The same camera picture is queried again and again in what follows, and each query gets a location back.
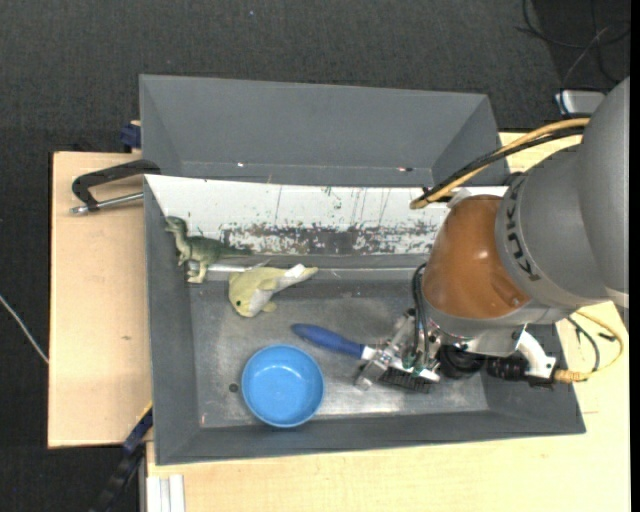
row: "blue handle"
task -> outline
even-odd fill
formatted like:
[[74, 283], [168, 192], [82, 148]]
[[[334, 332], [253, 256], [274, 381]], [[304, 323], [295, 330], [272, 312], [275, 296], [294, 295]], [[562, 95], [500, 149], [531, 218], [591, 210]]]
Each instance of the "blue handle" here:
[[364, 345], [350, 341], [336, 332], [311, 324], [293, 324], [291, 330], [301, 338], [328, 348], [329, 350], [342, 352], [357, 359], [362, 357]]

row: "wooden table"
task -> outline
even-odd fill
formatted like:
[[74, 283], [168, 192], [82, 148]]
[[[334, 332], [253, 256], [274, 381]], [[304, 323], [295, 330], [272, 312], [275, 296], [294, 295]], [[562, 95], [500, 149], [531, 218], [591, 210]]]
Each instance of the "wooden table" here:
[[[566, 143], [514, 155], [510, 167], [525, 170]], [[51, 448], [121, 443], [151, 398], [141, 203], [83, 217], [69, 213], [80, 204], [70, 191], [75, 176], [136, 158], [54, 155]], [[96, 196], [139, 188], [140, 179], [131, 179], [98, 188]], [[611, 303], [593, 311], [624, 331]], [[588, 345], [583, 354], [566, 322], [558, 327], [568, 359], [584, 367]], [[603, 359], [611, 354], [603, 352]], [[184, 475], [189, 512], [630, 509], [628, 350], [575, 390], [583, 435], [162, 467], [154, 464], [150, 442], [146, 471]]]

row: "dark gray carpet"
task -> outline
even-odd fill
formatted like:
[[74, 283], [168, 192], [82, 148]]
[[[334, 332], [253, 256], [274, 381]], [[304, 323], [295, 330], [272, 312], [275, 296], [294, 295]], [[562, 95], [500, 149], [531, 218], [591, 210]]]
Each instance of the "dark gray carpet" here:
[[[595, 3], [600, 26], [630, 17], [630, 1]], [[586, 45], [589, 5], [535, 10], [544, 30]], [[5, 0], [0, 23], [0, 293], [45, 347], [49, 152], [121, 151], [139, 73], [482, 92], [501, 129], [521, 130], [559, 117], [552, 96], [581, 53], [517, 30], [514, 0]], [[614, 78], [629, 73], [628, 40], [603, 49]], [[599, 68], [583, 58], [567, 84], [610, 88]], [[2, 510], [86, 510], [117, 464], [113, 447], [45, 449], [46, 388], [0, 310]], [[129, 492], [117, 510], [135, 504]]]

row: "yellow plush toy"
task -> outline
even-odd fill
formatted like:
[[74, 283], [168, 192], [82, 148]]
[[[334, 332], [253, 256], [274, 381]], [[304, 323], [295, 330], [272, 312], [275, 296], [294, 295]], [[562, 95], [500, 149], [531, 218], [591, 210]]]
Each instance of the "yellow plush toy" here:
[[288, 270], [262, 267], [247, 272], [229, 274], [229, 301], [242, 316], [251, 318], [260, 311], [268, 313], [276, 309], [271, 300], [274, 293], [309, 279], [317, 267], [306, 268], [298, 264]]

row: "blue plastic bowl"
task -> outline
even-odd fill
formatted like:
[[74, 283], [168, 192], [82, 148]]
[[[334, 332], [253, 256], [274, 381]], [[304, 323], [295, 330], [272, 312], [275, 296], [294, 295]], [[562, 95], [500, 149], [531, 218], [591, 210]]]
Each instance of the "blue plastic bowl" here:
[[247, 361], [242, 396], [251, 412], [268, 425], [297, 427], [320, 407], [324, 378], [318, 363], [303, 350], [271, 345]]

